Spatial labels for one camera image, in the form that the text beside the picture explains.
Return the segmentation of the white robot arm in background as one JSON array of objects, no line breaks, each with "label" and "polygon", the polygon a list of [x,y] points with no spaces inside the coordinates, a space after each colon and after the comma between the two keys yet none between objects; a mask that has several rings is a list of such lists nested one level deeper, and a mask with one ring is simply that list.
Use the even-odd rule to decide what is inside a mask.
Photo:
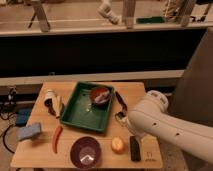
[{"label": "white robot arm in background", "polygon": [[110,23],[112,23],[112,24],[118,24],[119,23],[119,17],[112,10],[111,1],[112,0],[101,0],[101,4],[98,7],[98,13],[102,17],[108,19]]}]

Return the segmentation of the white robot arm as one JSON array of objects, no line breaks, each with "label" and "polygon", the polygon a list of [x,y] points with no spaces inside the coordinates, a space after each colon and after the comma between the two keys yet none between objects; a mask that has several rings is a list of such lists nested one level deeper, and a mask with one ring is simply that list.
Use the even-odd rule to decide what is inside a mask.
[{"label": "white robot arm", "polygon": [[126,126],[136,136],[146,133],[170,142],[213,164],[213,127],[167,114],[169,102],[159,91],[148,91],[127,113]]}]

